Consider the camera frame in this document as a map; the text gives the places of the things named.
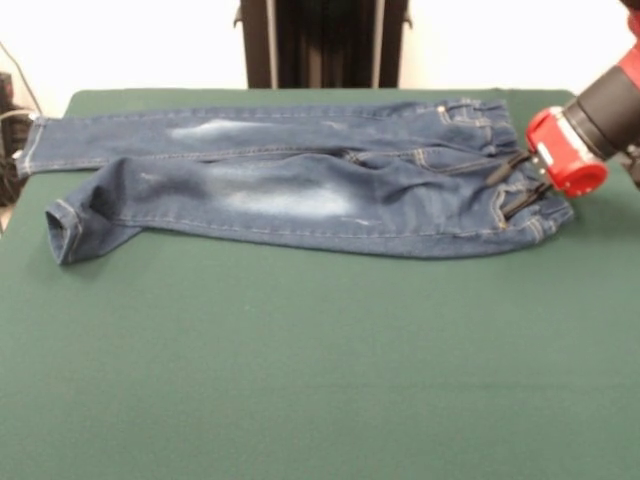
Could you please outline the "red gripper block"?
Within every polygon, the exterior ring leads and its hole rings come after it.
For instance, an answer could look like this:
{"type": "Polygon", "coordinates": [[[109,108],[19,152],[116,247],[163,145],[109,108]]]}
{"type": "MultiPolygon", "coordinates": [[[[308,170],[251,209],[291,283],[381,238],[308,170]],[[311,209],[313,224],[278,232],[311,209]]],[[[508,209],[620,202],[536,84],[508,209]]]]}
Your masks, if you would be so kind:
{"type": "MultiPolygon", "coordinates": [[[[570,125],[559,106],[537,113],[525,133],[529,150],[537,169],[554,189],[568,197],[578,197],[597,190],[608,178],[605,163],[594,155],[570,125]]],[[[491,173],[485,184],[495,186],[530,159],[528,152],[519,152],[491,173]]],[[[505,221],[542,198],[549,190],[548,182],[540,182],[502,207],[505,221]]]]}

